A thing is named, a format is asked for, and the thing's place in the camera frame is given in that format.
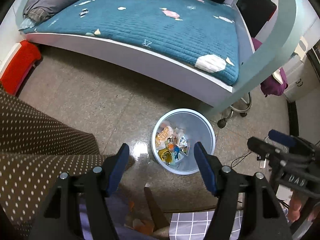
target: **quilted bed cover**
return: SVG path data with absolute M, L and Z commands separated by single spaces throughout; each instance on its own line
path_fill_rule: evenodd
M 239 70 L 234 13 L 210 0 L 79 0 L 24 32 L 97 36 L 143 47 L 233 85 Z

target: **hand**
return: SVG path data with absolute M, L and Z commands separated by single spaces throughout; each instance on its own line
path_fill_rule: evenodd
M 290 205 L 289 205 L 289 212 L 288 212 L 288 219 L 291 222 L 295 222 L 300 217 L 300 209 L 302 207 L 302 201 L 298 196 L 297 192 L 293 192 Z M 311 214 L 308 217 L 308 221 L 312 221 L 317 217 L 320 211 L 320 206 L 316 206 L 314 210 L 311 212 Z

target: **cabinet door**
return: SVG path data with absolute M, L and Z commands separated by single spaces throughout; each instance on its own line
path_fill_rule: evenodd
M 320 85 L 318 76 L 308 58 L 304 64 L 292 71 L 287 79 L 289 86 L 284 94 L 289 102 L 302 98 Z

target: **bed frame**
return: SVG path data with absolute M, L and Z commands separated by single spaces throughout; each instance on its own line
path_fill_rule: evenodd
M 210 117 L 239 100 L 287 62 L 302 35 L 301 3 L 301 0 L 279 0 L 276 24 L 255 53 L 241 13 L 235 3 L 231 4 L 239 40 L 239 76 L 232 87 L 159 53 L 113 40 L 57 33 L 30 33 L 25 38 L 99 58 L 159 80 L 206 103 L 200 111 Z M 177 76 L 183 80 L 176 82 Z

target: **bed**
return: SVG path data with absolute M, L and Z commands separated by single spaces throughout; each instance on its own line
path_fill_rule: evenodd
M 157 79 L 206 103 L 210 115 L 288 60 L 301 36 L 300 2 L 279 0 L 275 27 L 255 53 L 234 2 L 80 0 L 24 33 Z

